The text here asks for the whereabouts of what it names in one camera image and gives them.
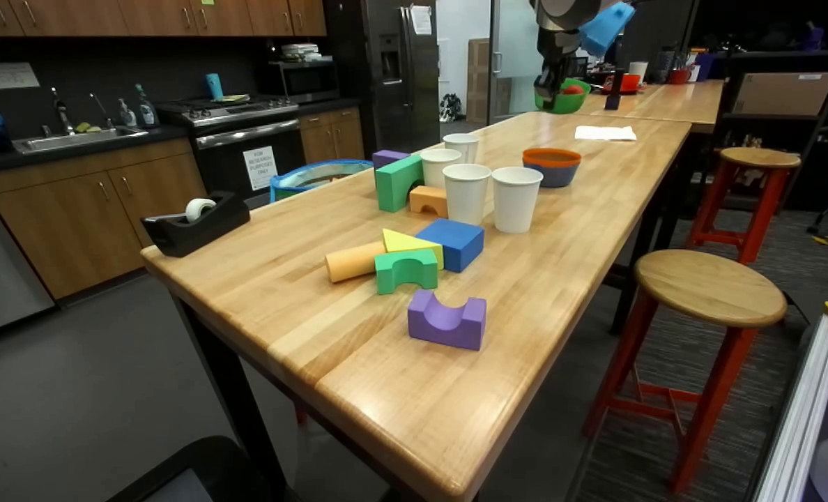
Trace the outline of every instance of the microwave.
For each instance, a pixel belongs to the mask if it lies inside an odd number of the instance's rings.
[[[267,61],[262,92],[283,95],[296,103],[339,97],[334,61]]]

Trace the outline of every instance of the gray floor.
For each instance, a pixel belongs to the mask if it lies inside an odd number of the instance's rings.
[[[807,215],[794,217],[791,230],[806,230]],[[787,233],[784,241],[816,245],[802,233]],[[787,288],[812,281],[798,266],[789,268],[791,277],[775,277]],[[828,294],[798,291],[798,301],[816,316]],[[483,500],[541,502],[575,495],[579,468],[589,468],[579,424],[615,343],[608,336],[612,301],[615,291],[603,288]],[[293,404],[264,380],[251,374],[251,383],[293,500],[381,498],[378,477],[324,429],[297,429]],[[232,433],[165,288],[150,277],[130,277],[0,332],[0,502],[106,500],[204,436]]]

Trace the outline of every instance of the kitchen cabinet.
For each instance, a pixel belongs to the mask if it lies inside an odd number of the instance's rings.
[[[138,217],[204,195],[187,141],[0,171],[0,217],[55,298],[136,270]]]
[[[307,162],[364,159],[357,110],[334,110],[300,118],[300,143]]]
[[[117,36],[112,0],[0,0],[0,36]]]
[[[244,0],[120,0],[126,36],[251,36]]]
[[[324,0],[247,0],[260,36],[325,36]]]

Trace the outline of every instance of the toy block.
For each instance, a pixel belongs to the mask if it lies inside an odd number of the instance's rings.
[[[465,270],[484,248],[484,230],[459,222],[431,222],[417,237],[441,242],[442,268],[453,275]]]
[[[377,256],[377,288],[378,295],[392,294],[402,286],[417,286],[427,291],[438,288],[438,259],[431,251],[396,251]]]
[[[420,157],[405,157],[377,171],[377,195],[381,213],[406,208],[410,191],[424,182]]]
[[[480,353],[484,337],[487,301],[467,298],[463,308],[442,308],[431,291],[416,291],[406,308],[410,337]]]
[[[405,152],[377,152],[377,155],[373,155],[373,169],[399,162],[399,159],[405,159],[405,157],[410,157],[410,155],[405,155]]]
[[[446,217],[446,194],[441,187],[416,187],[410,194],[410,213]]]
[[[384,254],[384,242],[367,242],[367,245],[325,254],[328,281],[370,277],[377,270],[378,254]]]
[[[435,241],[417,241],[412,235],[381,230],[381,245],[384,245],[384,254],[392,254],[392,251],[431,251],[435,259],[438,259],[438,268],[442,270],[442,245],[435,242]]]

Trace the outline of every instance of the red stool leg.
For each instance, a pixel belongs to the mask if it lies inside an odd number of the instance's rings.
[[[608,414],[608,404],[619,393],[619,389],[628,383],[628,374],[633,371],[636,354],[644,343],[644,336],[657,312],[657,301],[637,291],[633,319],[628,322],[628,330],[621,332],[612,360],[605,371],[603,389],[591,404],[591,414],[584,418],[584,436],[597,436],[603,415]]]
[[[675,495],[689,489],[689,484],[699,466],[699,459],[707,447],[707,438],[714,433],[714,424],[725,407],[729,389],[738,380],[738,371],[742,371],[756,337],[759,337],[759,330],[728,330],[725,343],[721,343],[714,371],[710,371],[710,380],[696,401],[689,436],[679,447],[679,459],[678,459],[678,466],[672,475]]]
[[[736,169],[729,162],[720,159],[714,184],[696,208],[692,235],[685,241],[689,248],[703,245],[706,235],[714,233],[715,213],[720,213],[734,180],[736,180]]]
[[[759,198],[759,208],[749,217],[749,230],[743,235],[743,248],[738,254],[738,263],[749,266],[767,237],[770,222],[780,208],[784,191],[789,182],[789,171],[767,171],[767,187]]]

